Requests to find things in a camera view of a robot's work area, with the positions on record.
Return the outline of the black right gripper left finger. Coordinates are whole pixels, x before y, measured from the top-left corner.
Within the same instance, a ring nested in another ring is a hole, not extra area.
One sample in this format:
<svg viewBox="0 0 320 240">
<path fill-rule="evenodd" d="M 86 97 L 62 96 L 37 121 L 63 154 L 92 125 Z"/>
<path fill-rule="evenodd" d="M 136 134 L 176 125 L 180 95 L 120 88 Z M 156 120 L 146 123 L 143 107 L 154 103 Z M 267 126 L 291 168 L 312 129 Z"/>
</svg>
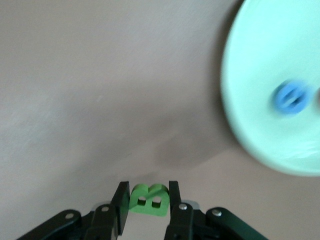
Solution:
<svg viewBox="0 0 320 240">
<path fill-rule="evenodd" d="M 113 198 L 82 216 L 74 209 L 59 212 L 20 240 L 116 240 L 123 234 L 130 203 L 128 181 L 119 183 Z"/>
</svg>

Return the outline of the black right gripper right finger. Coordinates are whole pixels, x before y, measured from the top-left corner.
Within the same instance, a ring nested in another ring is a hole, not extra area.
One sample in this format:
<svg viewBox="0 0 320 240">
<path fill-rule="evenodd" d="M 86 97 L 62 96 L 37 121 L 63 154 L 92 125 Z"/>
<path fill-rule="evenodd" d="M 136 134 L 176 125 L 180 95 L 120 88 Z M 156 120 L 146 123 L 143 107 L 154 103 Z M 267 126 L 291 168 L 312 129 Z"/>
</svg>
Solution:
<svg viewBox="0 0 320 240">
<path fill-rule="evenodd" d="M 170 222 L 165 240 L 265 240 L 266 237 L 223 207 L 203 213 L 182 201 L 177 181 L 169 182 Z"/>
</svg>

